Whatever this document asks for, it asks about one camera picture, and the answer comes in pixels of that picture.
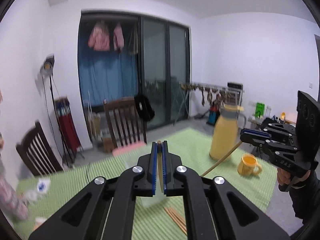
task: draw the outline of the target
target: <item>person's arm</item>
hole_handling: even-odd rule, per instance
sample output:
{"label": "person's arm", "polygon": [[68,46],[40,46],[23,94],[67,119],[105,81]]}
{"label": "person's arm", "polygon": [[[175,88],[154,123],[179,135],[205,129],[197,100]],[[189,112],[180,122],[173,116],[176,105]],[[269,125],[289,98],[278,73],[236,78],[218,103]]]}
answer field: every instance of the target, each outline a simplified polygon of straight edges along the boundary
{"label": "person's arm", "polygon": [[[278,169],[278,182],[280,185],[290,183],[290,174],[282,169]],[[320,206],[320,181],[315,171],[308,171],[305,176],[299,179],[289,190],[292,199],[292,207],[295,216],[302,219],[302,223],[307,222]]]}

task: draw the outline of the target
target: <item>black bag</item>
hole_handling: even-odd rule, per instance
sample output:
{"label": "black bag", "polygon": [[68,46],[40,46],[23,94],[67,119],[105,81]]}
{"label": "black bag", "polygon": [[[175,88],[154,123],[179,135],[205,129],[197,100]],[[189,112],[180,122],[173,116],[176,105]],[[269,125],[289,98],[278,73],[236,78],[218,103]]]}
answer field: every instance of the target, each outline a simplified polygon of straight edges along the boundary
{"label": "black bag", "polygon": [[149,99],[142,94],[138,94],[134,97],[134,101],[139,117],[145,122],[151,121],[155,116],[155,111],[152,109]]}

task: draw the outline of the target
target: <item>black sleeve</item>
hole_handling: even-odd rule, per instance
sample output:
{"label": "black sleeve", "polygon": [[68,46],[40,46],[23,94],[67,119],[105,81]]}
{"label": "black sleeve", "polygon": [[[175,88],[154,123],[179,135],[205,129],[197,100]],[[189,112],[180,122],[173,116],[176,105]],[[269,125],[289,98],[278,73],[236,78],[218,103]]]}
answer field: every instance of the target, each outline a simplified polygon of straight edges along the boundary
{"label": "black sleeve", "polygon": [[311,171],[310,176],[304,181],[304,186],[299,189],[291,188],[289,194],[296,217],[303,219],[303,224],[306,223],[320,206],[320,181],[316,172]]}

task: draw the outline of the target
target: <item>pink cushion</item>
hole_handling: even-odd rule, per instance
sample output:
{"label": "pink cushion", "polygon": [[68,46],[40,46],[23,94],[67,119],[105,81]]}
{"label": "pink cushion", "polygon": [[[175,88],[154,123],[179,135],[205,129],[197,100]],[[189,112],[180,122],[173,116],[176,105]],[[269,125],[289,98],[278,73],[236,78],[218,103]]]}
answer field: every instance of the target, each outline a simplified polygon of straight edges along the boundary
{"label": "pink cushion", "polygon": [[123,153],[127,153],[131,150],[134,150],[136,148],[139,148],[139,147],[142,147],[142,146],[145,146],[145,142],[143,141],[139,141],[139,142],[136,142],[136,143],[132,143],[132,144],[129,144],[127,146],[123,146],[123,147],[120,147],[120,148],[117,148],[117,149],[114,149],[112,151],[112,155],[113,156],[117,156],[117,155],[120,155],[120,154],[123,154]]}

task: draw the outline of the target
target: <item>glass panel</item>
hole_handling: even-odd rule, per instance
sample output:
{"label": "glass panel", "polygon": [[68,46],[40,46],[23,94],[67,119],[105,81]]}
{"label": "glass panel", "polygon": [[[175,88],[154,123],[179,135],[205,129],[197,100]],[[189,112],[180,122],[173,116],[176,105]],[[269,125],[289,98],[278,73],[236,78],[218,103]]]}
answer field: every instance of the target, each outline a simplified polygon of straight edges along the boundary
{"label": "glass panel", "polygon": [[170,73],[171,73],[171,120],[175,120],[186,114],[183,105],[180,113],[179,108],[183,102],[183,95],[180,90],[179,82],[186,82],[186,29],[169,26],[170,33]]}
{"label": "glass panel", "polygon": [[165,36],[164,24],[150,20],[143,22],[145,95],[155,111],[148,128],[165,123]]}

